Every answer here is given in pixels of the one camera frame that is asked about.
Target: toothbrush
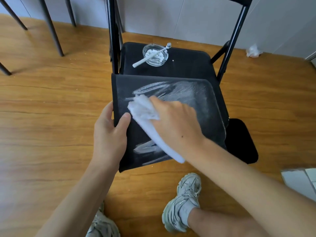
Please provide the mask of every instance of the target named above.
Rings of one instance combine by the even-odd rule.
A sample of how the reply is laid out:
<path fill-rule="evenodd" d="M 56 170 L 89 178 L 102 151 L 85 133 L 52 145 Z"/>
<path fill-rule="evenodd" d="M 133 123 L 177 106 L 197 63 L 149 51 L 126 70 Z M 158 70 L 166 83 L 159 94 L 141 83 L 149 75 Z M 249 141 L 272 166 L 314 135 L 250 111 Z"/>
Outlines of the toothbrush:
<path fill-rule="evenodd" d="M 134 63 L 134 64 L 133 64 L 133 67 L 134 67 L 134 68 L 135 68 L 135 67 L 138 67 L 140 64 L 143 64 L 144 62 L 146 62 L 146 61 L 148 61 L 149 59 L 153 58 L 155 55 L 159 54 L 160 52 L 163 52 L 164 50 L 169 49 L 170 47 L 171 47 L 171 43 L 168 42 L 168 43 L 167 43 L 167 46 L 166 46 L 164 49 L 162 49 L 162 50 L 160 50 L 160 51 L 157 51 L 157 52 L 155 52 L 155 53 L 149 55 L 148 57 L 145 57 L 145 58 L 141 59 L 140 61 Z"/>

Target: foot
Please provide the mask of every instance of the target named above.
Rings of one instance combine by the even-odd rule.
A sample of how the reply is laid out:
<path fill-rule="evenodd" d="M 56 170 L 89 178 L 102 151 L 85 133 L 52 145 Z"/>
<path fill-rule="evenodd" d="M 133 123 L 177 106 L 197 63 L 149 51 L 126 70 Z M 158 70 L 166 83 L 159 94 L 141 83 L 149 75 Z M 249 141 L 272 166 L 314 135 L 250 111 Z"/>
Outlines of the foot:
<path fill-rule="evenodd" d="M 177 187 L 177 196 L 169 201 L 162 222 L 169 232 L 186 232 L 188 216 L 193 208 L 200 208 L 198 197 L 201 192 L 201 178 L 195 173 L 185 175 Z"/>
<path fill-rule="evenodd" d="M 104 203 L 99 207 L 86 237 L 120 237 L 118 227 L 113 220 L 104 215 L 103 209 Z"/>

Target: wood grain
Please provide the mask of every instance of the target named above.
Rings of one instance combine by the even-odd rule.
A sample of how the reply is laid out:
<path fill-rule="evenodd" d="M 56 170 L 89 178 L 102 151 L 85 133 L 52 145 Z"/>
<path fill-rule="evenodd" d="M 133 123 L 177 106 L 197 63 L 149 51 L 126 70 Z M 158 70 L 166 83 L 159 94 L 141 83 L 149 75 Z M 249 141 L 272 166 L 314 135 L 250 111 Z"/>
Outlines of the wood grain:
<path fill-rule="evenodd" d="M 22 19 L 29 31 L 0 15 L 0 235 L 33 236 L 81 177 L 93 150 L 93 125 L 112 99 L 108 30 L 55 23 L 59 57 L 45 23 Z M 206 51 L 218 46 L 124 33 L 124 41 L 172 42 Z M 218 71 L 220 61 L 215 63 Z M 259 161 L 252 166 L 282 181 L 280 170 L 316 167 L 316 71 L 292 57 L 247 58 L 234 50 L 221 89 L 231 118 L 242 119 Z M 162 211 L 189 164 L 165 161 L 117 174 L 106 214 L 122 236 L 169 236 Z M 202 177 L 201 207 L 247 215 Z M 189 231 L 179 236 L 194 236 Z"/>

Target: shoe sole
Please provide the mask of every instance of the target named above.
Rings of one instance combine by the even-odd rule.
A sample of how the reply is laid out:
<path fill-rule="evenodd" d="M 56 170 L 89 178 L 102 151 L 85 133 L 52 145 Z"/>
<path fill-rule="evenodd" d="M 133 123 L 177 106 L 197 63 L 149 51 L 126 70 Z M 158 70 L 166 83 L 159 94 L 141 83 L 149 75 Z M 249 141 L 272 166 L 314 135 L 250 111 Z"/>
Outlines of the shoe sole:
<path fill-rule="evenodd" d="M 179 184 L 178 184 L 178 186 L 177 186 L 177 195 L 176 195 L 176 197 L 178 196 L 180 183 L 182 183 L 182 181 L 183 181 L 184 179 L 185 179 L 185 180 L 188 179 L 188 176 L 189 176 L 189 175 L 192 175 L 192 174 L 195 174 L 195 173 L 189 173 L 189 174 L 186 174 L 184 177 L 182 177 L 182 179 L 180 180 L 180 182 L 179 182 Z M 168 218 L 168 213 L 169 213 L 170 208 L 172 207 L 172 205 L 173 205 L 173 203 L 174 203 L 176 197 L 173 198 L 172 200 L 170 200 L 170 201 L 168 202 L 168 204 L 167 204 L 166 207 L 164 208 L 163 213 L 162 213 L 162 216 L 161 216 L 161 218 L 162 218 L 162 223 L 165 225 L 166 230 L 167 230 L 168 232 L 171 232 L 171 233 L 173 233 L 173 232 L 179 232 L 176 228 L 173 227 L 173 225 L 169 224 L 169 218 Z"/>

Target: clear glass dish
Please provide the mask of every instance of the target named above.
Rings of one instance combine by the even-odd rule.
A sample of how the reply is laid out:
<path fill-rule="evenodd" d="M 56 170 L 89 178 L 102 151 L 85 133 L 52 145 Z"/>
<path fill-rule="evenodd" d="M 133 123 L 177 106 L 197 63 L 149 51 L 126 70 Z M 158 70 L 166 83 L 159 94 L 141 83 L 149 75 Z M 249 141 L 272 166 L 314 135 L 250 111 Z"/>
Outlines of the clear glass dish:
<path fill-rule="evenodd" d="M 148 44 L 143 48 L 143 56 L 144 58 L 151 55 L 153 52 L 160 51 L 164 49 L 164 46 L 160 46 L 157 44 Z M 160 52 L 158 55 L 146 61 L 151 66 L 162 66 L 168 59 L 168 52 L 164 50 Z"/>

